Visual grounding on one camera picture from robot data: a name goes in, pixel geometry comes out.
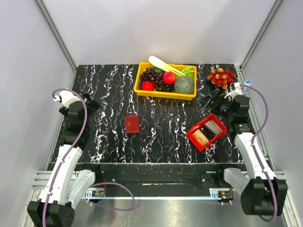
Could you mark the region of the red card holder wallet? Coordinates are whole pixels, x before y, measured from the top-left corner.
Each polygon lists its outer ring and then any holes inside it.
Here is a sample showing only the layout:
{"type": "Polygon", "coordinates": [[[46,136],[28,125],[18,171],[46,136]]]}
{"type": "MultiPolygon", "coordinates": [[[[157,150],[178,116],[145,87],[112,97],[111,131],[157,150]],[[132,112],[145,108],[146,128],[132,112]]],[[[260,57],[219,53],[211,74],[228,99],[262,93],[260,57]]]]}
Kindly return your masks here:
{"type": "Polygon", "coordinates": [[[126,133],[139,133],[140,123],[137,115],[125,117],[125,132],[126,133]]]}

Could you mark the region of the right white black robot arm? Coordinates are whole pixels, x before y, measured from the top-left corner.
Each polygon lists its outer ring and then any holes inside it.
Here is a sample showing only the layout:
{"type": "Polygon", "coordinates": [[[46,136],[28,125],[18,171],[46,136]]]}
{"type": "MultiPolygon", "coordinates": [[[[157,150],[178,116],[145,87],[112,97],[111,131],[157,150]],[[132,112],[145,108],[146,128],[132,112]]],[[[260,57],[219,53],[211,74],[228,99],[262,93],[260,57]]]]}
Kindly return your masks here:
{"type": "Polygon", "coordinates": [[[246,215],[259,216],[262,220],[269,216],[272,222],[282,214],[288,185],[271,170],[258,145],[257,135],[265,124],[257,131],[251,124],[248,93],[252,90],[262,94],[250,84],[234,83],[228,94],[216,89],[198,101],[204,109],[210,109],[226,119],[229,135],[248,173],[244,176],[237,168],[227,168],[216,174],[216,183],[221,187],[230,185],[240,195],[241,207],[246,215]]]}

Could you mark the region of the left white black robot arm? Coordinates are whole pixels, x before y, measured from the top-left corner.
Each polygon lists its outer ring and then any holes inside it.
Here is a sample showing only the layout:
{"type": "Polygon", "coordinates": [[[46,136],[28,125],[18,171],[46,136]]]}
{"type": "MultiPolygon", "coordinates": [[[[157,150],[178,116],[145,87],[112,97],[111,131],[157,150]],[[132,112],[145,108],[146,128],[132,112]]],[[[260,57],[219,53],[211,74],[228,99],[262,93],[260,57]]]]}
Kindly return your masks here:
{"type": "Polygon", "coordinates": [[[49,180],[38,200],[29,202],[27,213],[35,227],[70,227],[86,190],[101,185],[103,180],[100,168],[91,165],[80,170],[74,181],[71,179],[90,137],[89,118],[100,104],[87,93],[79,95],[68,88],[56,89],[52,96],[62,104],[59,112],[68,125],[49,180]]]}

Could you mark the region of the stack of credit cards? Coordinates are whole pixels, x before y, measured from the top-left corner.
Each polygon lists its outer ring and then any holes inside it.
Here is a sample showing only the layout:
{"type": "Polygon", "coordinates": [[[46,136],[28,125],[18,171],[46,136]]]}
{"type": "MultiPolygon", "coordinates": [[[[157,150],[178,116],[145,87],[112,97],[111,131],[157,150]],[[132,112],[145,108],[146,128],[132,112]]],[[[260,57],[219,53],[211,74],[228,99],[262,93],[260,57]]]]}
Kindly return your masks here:
{"type": "Polygon", "coordinates": [[[198,143],[201,146],[204,146],[221,132],[223,132],[223,130],[216,124],[216,122],[214,120],[210,120],[203,126],[197,128],[192,134],[198,143]]]}

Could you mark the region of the red plastic card bin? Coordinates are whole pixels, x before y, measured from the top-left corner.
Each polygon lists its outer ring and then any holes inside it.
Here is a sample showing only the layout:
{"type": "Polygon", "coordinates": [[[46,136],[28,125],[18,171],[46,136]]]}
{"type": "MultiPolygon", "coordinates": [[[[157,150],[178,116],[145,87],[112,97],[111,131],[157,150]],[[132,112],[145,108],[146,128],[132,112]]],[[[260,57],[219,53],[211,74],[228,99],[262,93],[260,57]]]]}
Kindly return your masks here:
{"type": "Polygon", "coordinates": [[[214,115],[210,114],[199,123],[195,124],[186,136],[199,152],[222,138],[227,132],[226,126],[214,115]]]}

